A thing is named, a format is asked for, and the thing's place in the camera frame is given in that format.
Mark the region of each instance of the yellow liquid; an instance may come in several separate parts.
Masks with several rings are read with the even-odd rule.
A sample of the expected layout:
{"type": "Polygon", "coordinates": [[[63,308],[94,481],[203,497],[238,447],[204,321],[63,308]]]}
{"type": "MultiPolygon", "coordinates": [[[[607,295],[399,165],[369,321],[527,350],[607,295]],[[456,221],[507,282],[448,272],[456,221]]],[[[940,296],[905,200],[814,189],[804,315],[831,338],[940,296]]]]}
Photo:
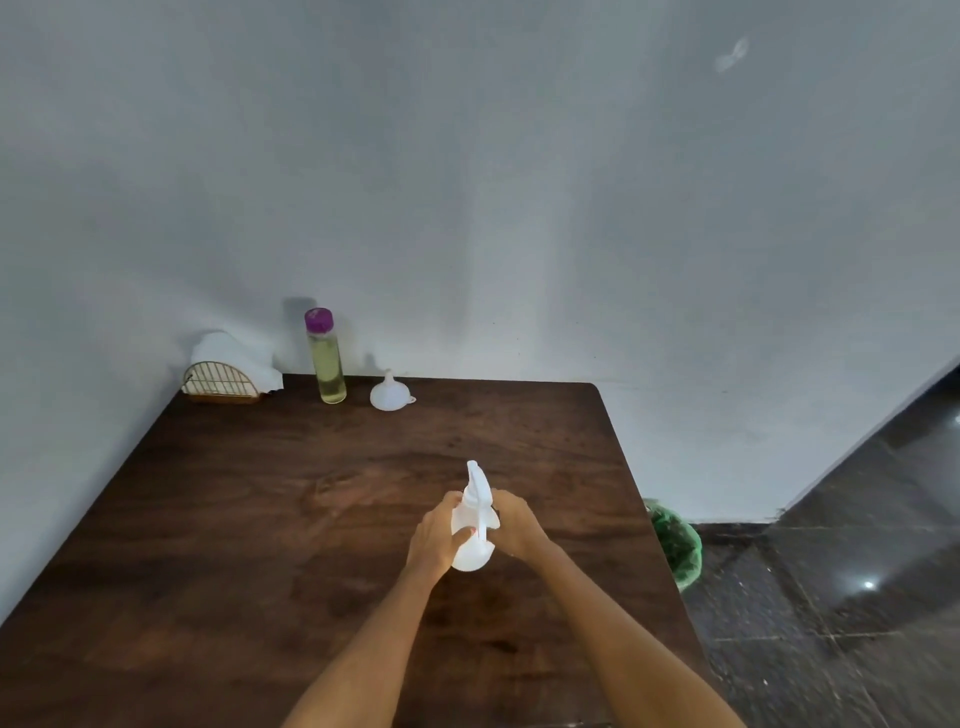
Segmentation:
{"type": "Polygon", "coordinates": [[[347,384],[344,382],[344,370],[340,365],[340,348],[337,346],[336,337],[308,338],[310,353],[313,355],[313,368],[320,384],[320,399],[327,404],[342,402],[347,398],[347,384]]]}

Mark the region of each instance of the forearm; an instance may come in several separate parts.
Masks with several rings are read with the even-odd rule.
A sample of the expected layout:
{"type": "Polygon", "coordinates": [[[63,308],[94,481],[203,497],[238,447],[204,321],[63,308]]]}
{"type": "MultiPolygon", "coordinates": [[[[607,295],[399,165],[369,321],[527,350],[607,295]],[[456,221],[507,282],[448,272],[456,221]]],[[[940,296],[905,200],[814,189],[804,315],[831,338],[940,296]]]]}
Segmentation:
{"type": "Polygon", "coordinates": [[[548,541],[531,566],[560,603],[622,728],[734,726],[742,722],[664,647],[548,541]]]}
{"type": "Polygon", "coordinates": [[[303,694],[284,728],[389,726],[435,579],[404,570],[343,652],[303,694]]]}

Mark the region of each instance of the tiled floor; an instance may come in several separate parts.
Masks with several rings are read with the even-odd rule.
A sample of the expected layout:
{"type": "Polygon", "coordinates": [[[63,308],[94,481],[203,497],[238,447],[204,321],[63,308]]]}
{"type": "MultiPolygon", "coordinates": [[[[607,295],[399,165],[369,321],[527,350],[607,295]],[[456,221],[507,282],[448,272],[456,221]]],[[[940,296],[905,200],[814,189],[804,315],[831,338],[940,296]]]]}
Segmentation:
{"type": "Polygon", "coordinates": [[[960,725],[960,375],[775,525],[704,536],[684,601],[748,726],[960,725]]]}

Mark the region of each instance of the glass bottle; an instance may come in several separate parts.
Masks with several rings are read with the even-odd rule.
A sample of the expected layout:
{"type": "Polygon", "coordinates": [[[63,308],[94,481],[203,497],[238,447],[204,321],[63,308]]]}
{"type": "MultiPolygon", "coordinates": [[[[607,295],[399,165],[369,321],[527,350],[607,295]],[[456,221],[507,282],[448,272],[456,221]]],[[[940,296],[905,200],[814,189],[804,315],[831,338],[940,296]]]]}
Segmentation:
{"type": "Polygon", "coordinates": [[[342,402],[347,398],[347,384],[340,364],[337,335],[333,332],[333,314],[329,308],[311,308],[303,314],[303,320],[313,368],[320,384],[320,399],[327,404],[342,402]]]}

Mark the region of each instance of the hand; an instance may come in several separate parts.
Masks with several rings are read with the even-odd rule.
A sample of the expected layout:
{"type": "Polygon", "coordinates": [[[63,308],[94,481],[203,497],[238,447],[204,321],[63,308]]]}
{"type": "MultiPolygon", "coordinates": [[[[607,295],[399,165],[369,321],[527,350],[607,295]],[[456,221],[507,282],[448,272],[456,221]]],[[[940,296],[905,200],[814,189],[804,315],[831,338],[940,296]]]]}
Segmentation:
{"type": "Polygon", "coordinates": [[[487,531],[487,540],[511,556],[530,564],[550,543],[527,501],[507,491],[493,489],[493,507],[500,515],[500,527],[487,531]]]}
{"type": "Polygon", "coordinates": [[[453,557],[457,555],[457,549],[467,542],[474,531],[468,526],[450,535],[450,518],[463,496],[462,493],[450,491],[440,505],[423,517],[410,540],[407,569],[423,571],[434,583],[440,581],[440,577],[447,572],[453,564],[453,557]]]}

